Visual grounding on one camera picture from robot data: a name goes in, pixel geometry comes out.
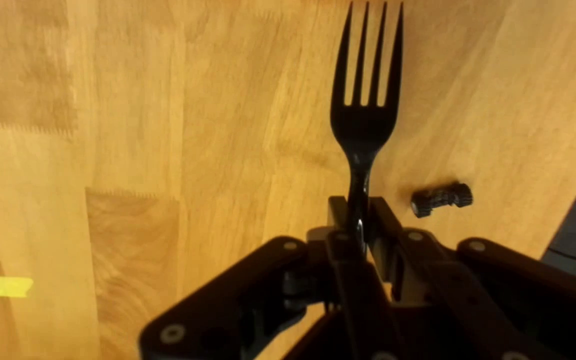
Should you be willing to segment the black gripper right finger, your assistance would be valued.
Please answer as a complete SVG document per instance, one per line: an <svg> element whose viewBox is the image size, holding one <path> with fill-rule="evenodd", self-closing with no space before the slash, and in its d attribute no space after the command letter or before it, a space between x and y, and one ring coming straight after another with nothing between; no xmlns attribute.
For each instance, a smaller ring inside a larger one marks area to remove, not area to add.
<svg viewBox="0 0 576 360"><path fill-rule="evenodd" d="M479 237L450 251L383 199L371 227L394 304L444 316L450 347L481 360L576 360L576 276Z"/></svg>

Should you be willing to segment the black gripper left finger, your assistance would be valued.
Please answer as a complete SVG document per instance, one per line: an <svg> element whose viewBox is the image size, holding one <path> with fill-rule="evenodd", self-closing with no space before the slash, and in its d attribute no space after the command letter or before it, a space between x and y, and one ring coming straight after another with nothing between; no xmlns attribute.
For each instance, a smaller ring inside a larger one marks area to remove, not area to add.
<svg viewBox="0 0 576 360"><path fill-rule="evenodd" d="M311 241L277 237L151 321L141 360L257 360L313 304L324 304L324 316L282 360L354 360L329 244L350 258L366 253L337 229Z"/></svg>

